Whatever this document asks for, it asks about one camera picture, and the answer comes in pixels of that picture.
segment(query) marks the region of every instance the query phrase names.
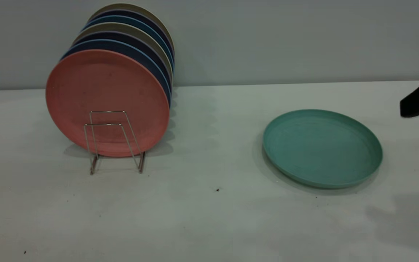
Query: dark blue plate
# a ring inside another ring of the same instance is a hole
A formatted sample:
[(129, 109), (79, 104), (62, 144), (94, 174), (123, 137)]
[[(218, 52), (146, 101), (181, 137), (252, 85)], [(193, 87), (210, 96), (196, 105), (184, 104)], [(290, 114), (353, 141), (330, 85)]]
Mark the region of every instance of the dark blue plate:
[(166, 44), (166, 42), (162, 39), (162, 37), (155, 30), (153, 30), (153, 28), (150, 28), (149, 25), (145, 24), (144, 22), (140, 20), (122, 16), (122, 15), (109, 15), (109, 16), (100, 17), (95, 20), (92, 20), (87, 25), (85, 25), (82, 31), (88, 27), (91, 27), (92, 25), (97, 25), (100, 23), (107, 23), (107, 22), (116, 22), (116, 23), (123, 23), (123, 24), (131, 25), (133, 27), (136, 27), (144, 31), (151, 37), (153, 37), (156, 40), (156, 42), (158, 42), (158, 44), (163, 48), (166, 55), (168, 55), (169, 60), (171, 61), (172, 69), (174, 69), (174, 57), (170, 51), (171, 48)]
[(121, 16), (130, 17), (130, 18), (135, 18), (136, 20), (140, 20), (140, 21), (144, 22), (145, 24), (150, 26), (150, 28), (153, 28), (153, 30), (155, 30), (161, 36), (161, 38), (170, 47), (171, 52), (172, 52), (172, 56), (173, 57), (175, 56), (174, 50), (172, 49), (172, 45), (171, 45), (171, 42), (168, 39), (168, 36), (166, 36), (163, 29), (160, 28), (159, 25), (157, 25), (155, 22), (153, 22), (153, 20), (151, 20), (150, 18), (146, 17), (145, 15), (142, 15), (141, 13), (137, 13), (137, 12), (133, 12), (133, 11), (129, 11), (129, 10), (111, 10), (111, 11), (106, 11), (104, 13), (100, 13), (99, 15), (93, 17), (92, 20), (94, 20), (96, 18), (100, 18), (100, 17), (109, 16), (109, 15), (121, 15)]
[(102, 50), (109, 50), (117, 53), (121, 53), (126, 55), (133, 60), (137, 61), (141, 65), (143, 65), (146, 69), (148, 69), (155, 78), (161, 84), (164, 92), (166, 93), (166, 97), (168, 98), (168, 105), (171, 106), (171, 92), (166, 81), (166, 77), (164, 73), (160, 70), (158, 65), (145, 53), (138, 50), (137, 48), (127, 45), (126, 43), (122, 43), (116, 40), (107, 40), (107, 39), (100, 39), (100, 40), (88, 40), (83, 43), (79, 43), (73, 47), (71, 47), (65, 55), (61, 58), (63, 60), (68, 55), (72, 53), (80, 52), (83, 50), (90, 50), (90, 49), (102, 49)]
[(164, 65), (164, 62), (161, 60), (161, 58), (159, 58), (158, 54), (155, 51), (153, 51), (153, 49), (150, 46), (138, 40), (137, 38), (132, 37), (131, 35), (127, 35), (126, 33), (115, 32), (115, 31), (114, 32), (103, 31), (103, 32), (92, 33), (83, 38), (80, 38), (80, 40), (78, 40), (73, 45), (77, 45), (77, 44), (80, 44), (89, 40), (97, 40), (97, 39), (116, 40), (122, 43), (126, 43), (128, 45), (131, 45), (133, 47), (136, 47), (138, 48), (138, 50), (145, 53), (155, 62), (155, 64), (158, 65), (158, 67), (160, 68), (162, 72), (167, 73), (166, 80), (168, 82), (168, 86), (170, 87), (170, 91), (172, 93), (171, 74), (170, 72), (168, 72), (166, 66)]

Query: upright plate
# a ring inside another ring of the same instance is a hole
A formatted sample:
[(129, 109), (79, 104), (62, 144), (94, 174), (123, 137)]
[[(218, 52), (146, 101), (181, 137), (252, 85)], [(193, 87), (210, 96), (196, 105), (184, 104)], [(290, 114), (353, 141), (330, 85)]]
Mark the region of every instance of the upright plate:
[(309, 186), (343, 188), (365, 181), (381, 164), (376, 136), (348, 116), (299, 110), (274, 119), (263, 135), (273, 164)]
[(171, 52), (172, 52), (172, 56), (174, 56), (173, 46), (172, 46), (172, 44), (171, 44), (168, 36), (164, 33), (164, 30), (162, 28), (160, 28), (150, 18), (146, 17), (145, 15), (142, 15), (141, 13), (137, 13), (137, 12), (133, 12), (133, 11), (128, 11), (128, 10), (111, 10), (111, 11), (106, 11), (104, 13), (100, 13), (94, 19), (97, 19), (97, 18), (100, 18), (100, 17), (105, 17), (105, 16), (110, 16), (110, 15), (122, 15), (122, 16), (130, 17), (130, 18), (133, 18), (133, 19), (140, 20), (140, 21), (144, 22), (150, 28), (153, 28), (153, 30), (155, 30), (161, 36), (161, 38), (170, 47)]
[[(58, 128), (75, 144), (87, 148), (84, 124), (90, 111), (122, 111), (128, 117), (142, 151), (163, 137), (169, 121), (169, 106), (158, 80), (139, 62), (108, 50), (85, 50), (61, 60), (46, 86), (48, 111)], [(138, 154), (123, 114), (94, 115), (95, 123), (122, 123), (133, 153)], [(88, 128), (93, 150), (93, 136)], [(130, 156), (120, 127), (97, 126), (98, 153)]]
[(107, 23), (107, 22), (116, 22), (116, 23), (123, 23), (127, 25), (131, 25), (133, 27), (136, 27), (144, 32), (146, 32), (148, 35), (153, 37), (156, 42), (159, 43), (159, 45), (163, 48), (163, 50), (166, 52), (166, 55), (168, 55), (169, 60), (171, 61), (171, 64), (174, 65), (174, 57), (170, 51), (170, 46), (166, 44), (166, 42), (162, 39), (162, 37), (155, 31), (153, 28), (150, 28), (147, 24), (143, 23), (140, 20), (136, 20), (134, 18), (121, 16), (121, 15), (109, 15), (105, 17), (96, 18), (92, 21), (90, 21), (83, 30), (86, 30), (87, 28), (91, 27), (92, 25), (97, 25), (100, 23)]
[(168, 98), (168, 105), (171, 106), (171, 91), (170, 86), (168, 84), (168, 80), (166, 79), (165, 73), (161, 71), (158, 65), (145, 53), (138, 50), (137, 48), (127, 45), (126, 43), (119, 42), (116, 40), (88, 40), (83, 43), (79, 43), (73, 47), (71, 47), (67, 53), (62, 57), (62, 60), (71, 55), (72, 53), (80, 52), (83, 50), (92, 50), (92, 49), (102, 49), (102, 50), (109, 50), (113, 52), (118, 52), (123, 55), (126, 55), (133, 60), (137, 61), (138, 63), (142, 64), (146, 69), (148, 69), (156, 79), (161, 83), (163, 90), (166, 93)]
[(111, 11), (111, 10), (128, 10), (128, 11), (131, 11), (131, 12), (141, 13), (141, 14), (145, 15), (146, 17), (150, 18), (151, 20), (153, 20), (153, 22), (155, 22), (157, 25), (159, 25), (159, 27), (164, 31), (166, 36), (168, 36), (168, 39), (169, 39), (169, 41), (171, 42), (171, 45), (172, 45), (172, 49), (174, 49), (174, 44), (172, 42), (171, 35), (169, 34), (169, 32), (168, 32), (167, 28), (164, 26), (164, 24), (158, 19), (158, 17), (156, 17), (154, 14), (152, 14), (151, 12), (146, 10), (145, 8), (138, 7), (136, 5), (125, 4), (125, 3), (107, 5), (103, 8), (101, 8), (100, 10), (98, 10), (96, 13), (94, 13), (88, 21), (90, 22), (91, 20), (93, 20), (99, 14), (104, 13), (104, 12), (108, 12), (108, 11)]
[(168, 71), (171, 72), (171, 76), (173, 76), (173, 68), (171, 65), (171, 62), (169, 61), (168, 56), (164, 52), (163, 48), (156, 42), (153, 37), (149, 36), (144, 31), (133, 27), (131, 25), (126, 25), (122, 23), (101, 23), (98, 25), (91, 26), (87, 28), (86, 30), (82, 31), (80, 35), (77, 36), (77, 38), (74, 40), (72, 45), (75, 45), (79, 40), (83, 39), (84, 37), (91, 35), (92, 33), (98, 33), (98, 32), (121, 32), (126, 33), (127, 35), (130, 35), (132, 37), (135, 37), (137, 39), (140, 39), (145, 44), (150, 46), (156, 54), (159, 56), (159, 58), (163, 61), (163, 63), (168, 68)]
[(172, 84), (172, 74), (168, 71), (168, 68), (164, 65), (163, 61), (159, 56), (156, 54), (153, 49), (145, 44), (144, 42), (140, 41), (139, 39), (127, 35), (126, 33), (120, 32), (97, 32), (92, 33), (90, 35), (85, 36), (84, 38), (80, 39), (77, 44), (87, 42), (89, 40), (100, 40), (100, 39), (107, 39), (107, 40), (116, 40), (122, 43), (126, 43), (127, 45), (133, 46), (138, 50), (145, 53), (148, 57), (151, 58), (155, 62), (156, 65), (160, 68), (160, 70), (165, 73), (166, 80), (168, 82), (169, 87)]

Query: green plate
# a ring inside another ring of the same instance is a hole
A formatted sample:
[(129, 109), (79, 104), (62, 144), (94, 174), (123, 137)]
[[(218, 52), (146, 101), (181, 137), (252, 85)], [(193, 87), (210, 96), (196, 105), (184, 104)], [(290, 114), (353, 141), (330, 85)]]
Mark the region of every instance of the green plate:
[(263, 134), (268, 158), (292, 179), (320, 188), (365, 181), (383, 159), (378, 138), (339, 113), (292, 111), (274, 119)]

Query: gray wall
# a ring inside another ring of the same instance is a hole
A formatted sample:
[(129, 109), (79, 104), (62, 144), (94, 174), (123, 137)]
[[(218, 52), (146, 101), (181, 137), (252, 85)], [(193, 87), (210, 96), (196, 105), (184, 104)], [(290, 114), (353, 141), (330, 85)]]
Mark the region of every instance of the gray wall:
[[(176, 85), (419, 79), (419, 0), (136, 0), (168, 27)], [(0, 0), (0, 88), (42, 88), (108, 0)]]

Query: dish rack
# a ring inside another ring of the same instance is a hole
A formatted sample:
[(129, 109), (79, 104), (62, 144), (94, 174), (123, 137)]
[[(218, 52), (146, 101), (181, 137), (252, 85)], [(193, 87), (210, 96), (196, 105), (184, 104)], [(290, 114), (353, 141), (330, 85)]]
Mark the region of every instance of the dish rack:
[[(132, 147), (130, 146), (130, 142), (128, 140), (128, 137), (127, 137), (127, 134), (125, 132), (124, 126), (121, 123), (106, 123), (106, 124), (95, 124), (95, 123), (93, 123), (92, 114), (109, 114), (109, 113), (124, 113), (124, 115), (127, 119), (128, 126), (130, 128), (130, 131), (132, 132), (132, 136), (133, 136), (133, 139), (135, 141), (135, 145), (137, 146), (137, 149), (138, 149), (138, 152), (139, 152), (139, 155), (140, 155), (139, 162), (137, 162), (137, 160), (135, 159), (135, 155), (133, 154)], [(132, 128), (132, 125), (130, 124), (130, 120), (128, 119), (127, 112), (126, 111), (90, 111), (89, 118), (90, 118), (90, 123), (89, 124), (86, 123), (86, 124), (83, 125), (83, 131), (85, 132), (85, 141), (87, 142), (87, 150), (88, 150), (89, 159), (90, 159), (90, 175), (95, 174), (96, 162), (98, 162), (98, 159), (100, 159), (100, 155), (98, 154), (98, 147), (96, 146), (95, 131), (93, 129), (95, 126), (119, 126), (122, 129), (122, 131), (124, 133), (125, 141), (126, 141), (127, 146), (128, 146), (128, 149), (130, 149), (130, 154), (132, 155), (132, 159), (135, 162), (135, 165), (137, 166), (138, 173), (142, 174), (143, 173), (143, 164), (145, 163), (145, 152), (142, 152), (140, 150), (140, 146), (138, 146), (138, 141), (137, 141), (137, 138), (135, 137), (135, 133), (133, 132), (133, 128)], [(92, 152), (90, 151), (90, 143), (88, 141), (88, 136), (87, 136), (87, 127), (88, 126), (90, 126), (91, 130), (92, 130), (93, 144), (95, 145), (94, 154), (92, 154)]]

